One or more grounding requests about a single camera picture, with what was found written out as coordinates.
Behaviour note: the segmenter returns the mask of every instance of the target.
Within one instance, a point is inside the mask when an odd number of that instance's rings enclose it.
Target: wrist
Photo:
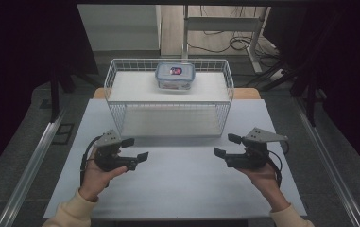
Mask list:
[[[86,201],[97,202],[98,196],[86,188],[80,187],[78,193]]]
[[[272,212],[279,212],[289,207],[290,203],[285,198],[279,188],[262,192],[271,206]]]

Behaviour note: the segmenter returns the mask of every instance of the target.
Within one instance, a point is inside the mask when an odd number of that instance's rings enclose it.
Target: white wall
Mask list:
[[[160,6],[77,7],[93,51],[160,49]]]

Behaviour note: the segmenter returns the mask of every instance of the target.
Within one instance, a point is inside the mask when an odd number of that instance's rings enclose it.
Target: wire basket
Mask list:
[[[160,89],[158,64],[192,63],[190,90]],[[105,98],[121,137],[219,137],[233,98],[226,60],[115,59],[105,81]]]

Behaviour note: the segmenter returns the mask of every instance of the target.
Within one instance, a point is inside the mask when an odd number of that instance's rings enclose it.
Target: human hand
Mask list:
[[[237,168],[237,170],[250,178],[252,184],[270,203],[273,212],[282,211],[289,207],[290,204],[278,187],[276,173],[270,164],[265,164],[259,169]]]
[[[255,185],[255,187],[262,192],[263,195],[269,191],[279,189],[276,181],[276,173],[274,168],[269,164],[265,164],[263,167],[258,169],[237,168],[237,170],[247,175],[252,184]]]
[[[118,167],[110,172],[101,170],[94,162],[95,153],[96,148],[94,148],[88,159],[83,183],[78,190],[83,199],[92,202],[97,201],[97,196],[103,191],[110,180],[127,172],[127,168],[125,166]]]

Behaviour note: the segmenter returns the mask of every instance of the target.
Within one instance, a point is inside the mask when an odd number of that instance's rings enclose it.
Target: white tabletop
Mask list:
[[[59,182],[44,214],[55,215],[59,202],[70,200],[79,187],[81,156],[88,144],[113,129],[106,100],[91,99]],[[246,135],[254,127],[274,131],[263,100],[234,100],[220,138],[135,139],[121,155],[149,152],[148,160],[114,179],[99,196],[93,218],[113,220],[238,219],[269,216],[269,204],[242,173],[227,168],[214,156],[213,147],[242,153],[243,147],[227,140],[227,133]],[[283,161],[282,192],[297,211],[306,211],[278,142],[268,149]]]

